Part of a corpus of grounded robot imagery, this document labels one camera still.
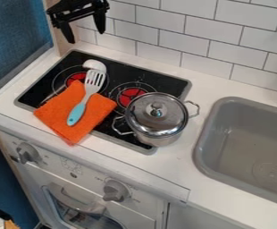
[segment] oven window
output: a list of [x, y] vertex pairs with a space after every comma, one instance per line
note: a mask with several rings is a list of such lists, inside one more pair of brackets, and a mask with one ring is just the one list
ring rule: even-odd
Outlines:
[[112, 218], [103, 216], [90, 216], [64, 205], [52, 196], [59, 217], [68, 225], [79, 229], [126, 229]]

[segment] cooking pot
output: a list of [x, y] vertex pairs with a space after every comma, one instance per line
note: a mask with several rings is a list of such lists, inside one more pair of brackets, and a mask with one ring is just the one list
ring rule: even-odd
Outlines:
[[[197, 112], [189, 115], [184, 104], [190, 103], [197, 107]], [[161, 93], [146, 93], [133, 99], [126, 108], [124, 116], [114, 118], [112, 128], [120, 135], [134, 134], [139, 141], [147, 145], [162, 147], [176, 141], [189, 118], [199, 115], [200, 106], [191, 101], [184, 104], [176, 97]], [[116, 121], [126, 119], [132, 131], [121, 132]]]

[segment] oven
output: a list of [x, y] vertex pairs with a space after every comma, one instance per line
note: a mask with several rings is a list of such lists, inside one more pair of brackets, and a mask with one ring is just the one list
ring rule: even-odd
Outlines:
[[164, 228], [162, 199], [2, 131], [0, 140], [49, 227]]

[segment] oven door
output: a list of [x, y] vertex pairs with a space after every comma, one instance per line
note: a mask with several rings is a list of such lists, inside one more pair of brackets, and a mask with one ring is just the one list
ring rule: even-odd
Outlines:
[[30, 163], [24, 167], [30, 179], [38, 183], [41, 195], [35, 199], [43, 199], [47, 204], [46, 208], [51, 211], [46, 214], [54, 215], [53, 228], [155, 229], [155, 220], [152, 218], [116, 202], [105, 202], [101, 194]]

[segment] slotted spatula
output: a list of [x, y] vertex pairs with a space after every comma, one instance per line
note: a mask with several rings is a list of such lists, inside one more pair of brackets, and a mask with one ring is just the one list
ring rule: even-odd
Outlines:
[[85, 89], [86, 89], [86, 95], [81, 100], [80, 103], [78, 103], [70, 112], [69, 117], [67, 119], [67, 124], [69, 126], [73, 126], [76, 124], [80, 118], [83, 116], [85, 110], [86, 110], [86, 104], [89, 100], [89, 98], [97, 93], [101, 87], [103, 86], [105, 82], [105, 73], [100, 72], [98, 70], [88, 70], [87, 76], [84, 82]]

